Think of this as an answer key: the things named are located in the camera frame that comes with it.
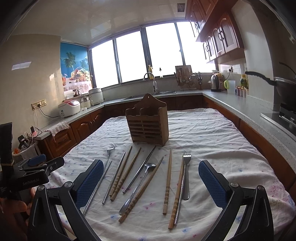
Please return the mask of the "person left hand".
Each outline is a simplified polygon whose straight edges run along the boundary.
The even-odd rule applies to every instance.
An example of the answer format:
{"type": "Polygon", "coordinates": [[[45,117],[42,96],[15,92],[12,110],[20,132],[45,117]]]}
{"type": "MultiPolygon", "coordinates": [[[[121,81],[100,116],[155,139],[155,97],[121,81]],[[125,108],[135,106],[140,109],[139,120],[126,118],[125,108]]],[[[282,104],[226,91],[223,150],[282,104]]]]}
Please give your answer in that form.
{"type": "Polygon", "coordinates": [[[27,240],[29,219],[33,202],[1,198],[1,240],[27,240]]]}

